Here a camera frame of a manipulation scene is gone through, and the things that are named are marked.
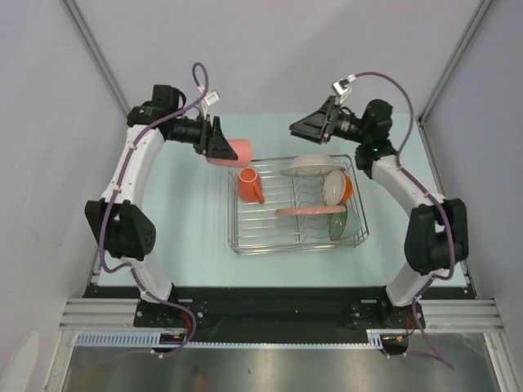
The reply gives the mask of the pink plastic cup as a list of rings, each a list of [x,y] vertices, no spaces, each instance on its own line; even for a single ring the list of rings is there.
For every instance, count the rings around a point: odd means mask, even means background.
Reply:
[[[237,160],[206,158],[207,162],[219,167],[248,167],[253,157],[253,147],[248,139],[229,139],[229,145],[238,155]]]

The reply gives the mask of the white deep plate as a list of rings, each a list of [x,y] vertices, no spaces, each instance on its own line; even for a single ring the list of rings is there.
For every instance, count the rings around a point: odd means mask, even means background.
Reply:
[[[327,176],[330,172],[339,170],[345,172],[346,168],[336,164],[327,154],[310,154],[294,158],[282,171],[281,176],[312,177]]]

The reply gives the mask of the orange mug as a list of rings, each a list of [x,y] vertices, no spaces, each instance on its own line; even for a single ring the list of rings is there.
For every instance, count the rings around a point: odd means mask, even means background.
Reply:
[[[246,167],[238,174],[237,186],[239,197],[244,202],[260,204],[265,202],[261,178],[252,167]]]

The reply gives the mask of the orange white bowl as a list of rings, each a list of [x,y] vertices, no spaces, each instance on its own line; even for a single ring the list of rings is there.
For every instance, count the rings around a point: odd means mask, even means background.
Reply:
[[[347,202],[353,192],[351,179],[341,170],[332,171],[324,178],[323,199],[327,206]]]

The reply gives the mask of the pink cream floral plate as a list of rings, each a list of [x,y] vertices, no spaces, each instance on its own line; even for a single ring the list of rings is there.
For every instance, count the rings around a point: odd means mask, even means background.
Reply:
[[[275,210],[276,216],[315,216],[328,215],[345,212],[346,207],[343,205],[337,206],[313,206],[313,207],[293,207],[293,208],[279,208]]]

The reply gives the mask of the light green bowl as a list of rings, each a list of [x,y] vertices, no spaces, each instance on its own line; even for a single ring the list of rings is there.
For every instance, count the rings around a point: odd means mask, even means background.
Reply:
[[[352,238],[361,229],[361,221],[355,210],[347,207],[344,212],[334,213],[329,223],[329,237],[331,241]]]

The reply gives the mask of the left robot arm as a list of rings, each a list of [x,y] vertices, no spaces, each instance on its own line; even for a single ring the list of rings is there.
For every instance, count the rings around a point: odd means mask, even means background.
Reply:
[[[169,299],[173,285],[162,272],[153,253],[156,228],[141,210],[145,187],[159,151],[168,141],[192,145],[209,163],[234,167],[240,163],[239,149],[227,140],[219,117],[208,107],[220,96],[198,87],[201,96],[193,106],[199,114],[185,116],[191,105],[185,94],[169,85],[156,85],[150,100],[127,115],[127,136],[113,178],[101,197],[86,203],[84,212],[101,257],[118,260],[129,268],[141,299],[154,303],[152,316],[165,327],[175,324],[181,307]]]

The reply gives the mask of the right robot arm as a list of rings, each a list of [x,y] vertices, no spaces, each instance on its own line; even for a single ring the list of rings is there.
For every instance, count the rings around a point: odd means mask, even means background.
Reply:
[[[406,262],[385,287],[388,300],[377,307],[378,321],[385,327],[403,322],[405,306],[418,300],[434,280],[450,279],[456,264],[469,254],[465,203],[430,192],[400,163],[400,153],[389,140],[391,116],[392,107],[384,100],[371,100],[357,117],[330,96],[289,127],[293,136],[317,144],[334,136],[355,142],[357,168],[380,184],[409,218]]]

